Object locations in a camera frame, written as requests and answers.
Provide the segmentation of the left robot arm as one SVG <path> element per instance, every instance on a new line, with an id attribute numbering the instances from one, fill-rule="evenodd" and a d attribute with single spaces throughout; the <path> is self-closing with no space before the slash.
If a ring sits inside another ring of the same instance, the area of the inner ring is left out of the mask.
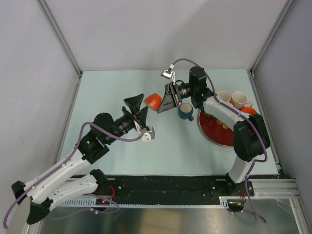
<path id="1" fill-rule="evenodd" d="M 102 195 L 109 189 L 108 179 L 100 169 L 93 169 L 75 182 L 65 184 L 65 181 L 101 159 L 117 140 L 151 140 L 151 136 L 145 136 L 150 127 L 146 125 L 148 107 L 140 107 L 143 99 L 144 94 L 124 99 L 123 115 L 116 120 L 109 113 L 100 113 L 93 122 L 84 123 L 83 127 L 90 126 L 90 131 L 85 135 L 80 132 L 74 149 L 63 160 L 37 178 L 17 181 L 11 186 L 18 204 L 30 199 L 27 224 L 41 221 L 59 204 L 76 196 Z"/>

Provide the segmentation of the blue mug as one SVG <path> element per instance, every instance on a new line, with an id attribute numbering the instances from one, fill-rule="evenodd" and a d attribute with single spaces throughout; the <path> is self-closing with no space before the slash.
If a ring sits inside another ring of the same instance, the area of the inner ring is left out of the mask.
<path id="1" fill-rule="evenodd" d="M 193 107 L 189 103 L 183 103 L 178 108 L 178 116 L 184 120 L 188 119 L 189 121 L 193 121 L 194 120 L 193 112 L 194 112 Z"/>

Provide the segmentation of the large orange mug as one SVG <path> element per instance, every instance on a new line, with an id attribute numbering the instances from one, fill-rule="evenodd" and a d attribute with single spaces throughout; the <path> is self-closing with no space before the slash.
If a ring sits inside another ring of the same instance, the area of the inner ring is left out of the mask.
<path id="1" fill-rule="evenodd" d="M 247 114 L 249 114 L 251 116 L 257 114 L 257 111 L 254 108 L 252 108 L 252 107 L 243 107 L 241 109 L 241 111 L 244 112 L 244 113 L 247 113 Z"/>

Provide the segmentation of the small orange mug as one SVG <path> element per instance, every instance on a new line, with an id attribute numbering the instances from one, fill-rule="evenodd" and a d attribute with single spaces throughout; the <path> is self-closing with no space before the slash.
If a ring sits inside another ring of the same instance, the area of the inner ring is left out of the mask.
<path id="1" fill-rule="evenodd" d="M 159 94 L 153 93 L 145 98 L 144 103 L 147 105 L 151 110 L 157 111 L 161 105 L 162 98 Z"/>

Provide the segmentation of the yellow mug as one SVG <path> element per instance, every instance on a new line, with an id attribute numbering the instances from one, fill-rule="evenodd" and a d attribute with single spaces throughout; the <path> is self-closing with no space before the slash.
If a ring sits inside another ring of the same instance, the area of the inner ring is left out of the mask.
<path id="1" fill-rule="evenodd" d="M 217 93 L 217 97 L 222 100 L 224 103 L 226 103 L 227 105 L 233 107 L 233 105 L 231 104 L 231 94 L 227 91 L 218 91 Z"/>

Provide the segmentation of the pink mug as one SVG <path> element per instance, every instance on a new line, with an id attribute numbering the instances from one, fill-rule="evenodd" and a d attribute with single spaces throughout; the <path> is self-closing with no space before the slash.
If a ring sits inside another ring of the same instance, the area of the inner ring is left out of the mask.
<path id="1" fill-rule="evenodd" d="M 232 94 L 230 103 L 238 110 L 241 110 L 244 107 L 253 106 L 253 103 L 248 100 L 247 95 L 241 91 L 236 91 Z"/>

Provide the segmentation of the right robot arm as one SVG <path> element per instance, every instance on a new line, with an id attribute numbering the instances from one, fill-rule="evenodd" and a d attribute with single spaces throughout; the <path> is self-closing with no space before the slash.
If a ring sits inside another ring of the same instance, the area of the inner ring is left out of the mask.
<path id="1" fill-rule="evenodd" d="M 234 134 L 236 158 L 232 168 L 225 175 L 225 189 L 228 194 L 237 195 L 243 189 L 254 165 L 266 162 L 270 139 L 260 114 L 248 115 L 226 102 L 215 93 L 214 87 L 208 88 L 211 81 L 204 68 L 194 66 L 189 70 L 189 81 L 176 83 L 175 72 L 171 65 L 162 71 L 161 76 L 169 79 L 157 112 L 162 113 L 182 105 L 182 100 L 191 98 L 192 105 L 228 126 Z"/>

